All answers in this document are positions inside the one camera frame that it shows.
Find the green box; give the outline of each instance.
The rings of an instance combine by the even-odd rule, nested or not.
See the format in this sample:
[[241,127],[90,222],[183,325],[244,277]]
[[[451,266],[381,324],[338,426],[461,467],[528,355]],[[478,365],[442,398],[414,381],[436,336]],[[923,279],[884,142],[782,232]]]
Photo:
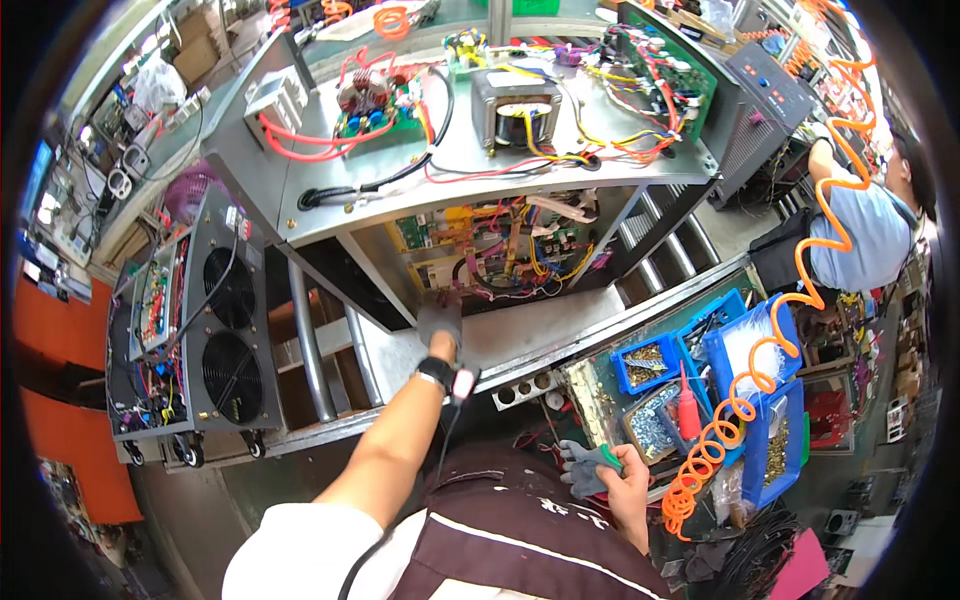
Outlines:
[[[486,7],[489,0],[471,0]],[[514,16],[529,14],[556,14],[560,12],[560,0],[514,0]]]

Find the orange wall panel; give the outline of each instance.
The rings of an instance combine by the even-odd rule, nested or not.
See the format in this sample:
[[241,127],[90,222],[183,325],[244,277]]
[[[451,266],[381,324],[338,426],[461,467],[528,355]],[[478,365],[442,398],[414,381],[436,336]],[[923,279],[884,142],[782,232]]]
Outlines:
[[127,467],[117,460],[107,413],[57,402],[23,388],[20,394],[34,452],[73,467],[90,521],[143,520]]
[[110,288],[93,279],[90,304],[63,303],[21,278],[13,298],[13,334],[57,363],[104,369]]

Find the monitor screen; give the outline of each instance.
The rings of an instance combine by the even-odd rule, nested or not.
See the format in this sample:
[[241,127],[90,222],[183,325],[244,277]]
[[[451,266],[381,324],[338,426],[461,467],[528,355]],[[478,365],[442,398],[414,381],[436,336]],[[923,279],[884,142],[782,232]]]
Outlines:
[[42,195],[47,173],[50,171],[50,165],[54,160],[54,151],[46,142],[40,141],[36,146],[34,154],[34,163],[30,167],[30,176],[27,178],[27,186],[23,191],[23,199],[20,202],[19,216],[26,219],[27,223],[34,220],[36,211],[36,201]]

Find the white sleeve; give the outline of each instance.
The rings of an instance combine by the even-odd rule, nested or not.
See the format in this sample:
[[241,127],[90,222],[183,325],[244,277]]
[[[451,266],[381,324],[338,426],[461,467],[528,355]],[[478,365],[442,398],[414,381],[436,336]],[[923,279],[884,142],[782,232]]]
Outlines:
[[347,573],[383,529],[339,504],[278,504],[233,556],[224,600],[335,599]]

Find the control panel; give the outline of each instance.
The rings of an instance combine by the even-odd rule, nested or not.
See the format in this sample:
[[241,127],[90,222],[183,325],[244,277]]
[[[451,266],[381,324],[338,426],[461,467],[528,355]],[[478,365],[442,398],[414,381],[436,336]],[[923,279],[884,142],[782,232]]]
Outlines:
[[755,42],[727,59],[727,68],[790,131],[813,110],[804,88]]

